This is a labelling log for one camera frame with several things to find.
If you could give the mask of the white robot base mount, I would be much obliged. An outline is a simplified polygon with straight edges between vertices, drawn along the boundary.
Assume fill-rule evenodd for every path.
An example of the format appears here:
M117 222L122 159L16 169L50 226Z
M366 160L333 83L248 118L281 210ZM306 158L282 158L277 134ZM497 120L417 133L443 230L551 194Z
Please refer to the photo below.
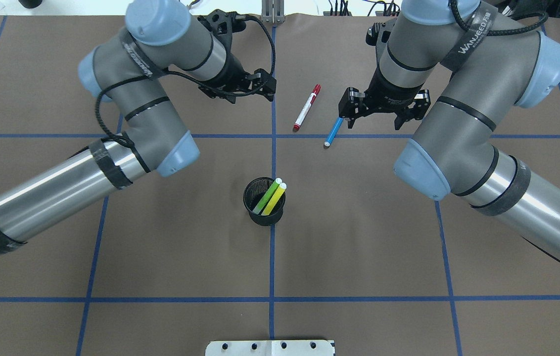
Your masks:
M214 341L206 356L335 356L334 341L329 340L242 340Z

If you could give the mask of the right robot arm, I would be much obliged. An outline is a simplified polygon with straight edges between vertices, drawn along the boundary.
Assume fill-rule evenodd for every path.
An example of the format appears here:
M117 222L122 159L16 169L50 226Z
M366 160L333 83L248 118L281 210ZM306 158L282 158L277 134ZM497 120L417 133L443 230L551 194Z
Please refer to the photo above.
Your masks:
M463 198L560 262L560 189L489 142L513 107L531 108L560 83L560 44L482 0L405 0L366 41L376 70L365 91L349 87L338 112L393 113L395 129L421 124L395 175L440 201Z

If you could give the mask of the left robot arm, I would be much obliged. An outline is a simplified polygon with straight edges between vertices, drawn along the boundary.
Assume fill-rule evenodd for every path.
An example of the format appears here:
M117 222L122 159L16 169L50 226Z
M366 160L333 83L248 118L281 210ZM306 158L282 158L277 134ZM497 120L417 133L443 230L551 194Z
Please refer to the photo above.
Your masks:
M124 20L78 67L103 136L0 194L0 256L149 172L167 177L198 159L192 133L160 78L176 75L230 103L255 94L273 101L273 68L250 74L231 52L233 34L247 22L271 38L257 16L219 9L195 16L178 0L135 0Z

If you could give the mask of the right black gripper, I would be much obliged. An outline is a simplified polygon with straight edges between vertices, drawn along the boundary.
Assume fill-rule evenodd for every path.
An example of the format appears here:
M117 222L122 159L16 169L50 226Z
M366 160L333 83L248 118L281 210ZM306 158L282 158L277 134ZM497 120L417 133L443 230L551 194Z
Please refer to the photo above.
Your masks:
M401 88L387 80L373 79L365 92L348 87L337 106L338 115L352 129L357 119L373 113L396 113L394 129L400 130L411 120L422 120L431 106L430 90Z

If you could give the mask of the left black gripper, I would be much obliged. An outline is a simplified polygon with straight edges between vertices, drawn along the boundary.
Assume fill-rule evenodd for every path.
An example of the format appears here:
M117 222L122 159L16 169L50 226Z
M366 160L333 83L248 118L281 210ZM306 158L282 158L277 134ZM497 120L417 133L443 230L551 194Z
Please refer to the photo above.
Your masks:
M239 59L228 59L221 72L214 79L201 81L199 90L210 98L223 98L234 104L237 93L242 95L262 95L273 102L277 81L264 69L249 73L242 67Z

